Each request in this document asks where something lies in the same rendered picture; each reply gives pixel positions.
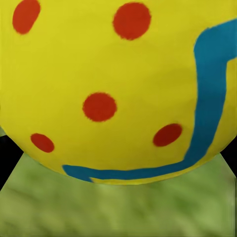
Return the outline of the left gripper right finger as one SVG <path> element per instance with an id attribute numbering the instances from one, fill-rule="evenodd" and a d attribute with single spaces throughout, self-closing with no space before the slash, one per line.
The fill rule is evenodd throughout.
<path id="1" fill-rule="evenodd" d="M 237 177 L 237 136 L 220 153 Z"/>

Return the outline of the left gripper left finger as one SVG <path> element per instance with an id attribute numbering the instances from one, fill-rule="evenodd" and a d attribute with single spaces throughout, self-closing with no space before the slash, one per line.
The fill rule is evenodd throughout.
<path id="1" fill-rule="evenodd" d="M 7 135 L 0 137 L 0 190 L 14 170 L 23 151 Z"/>

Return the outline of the easter egg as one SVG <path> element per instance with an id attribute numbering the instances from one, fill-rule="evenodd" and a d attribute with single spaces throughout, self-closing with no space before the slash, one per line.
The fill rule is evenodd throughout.
<path id="1" fill-rule="evenodd" d="M 0 126 L 92 183 L 205 164 L 237 136 L 237 0 L 0 0 Z"/>

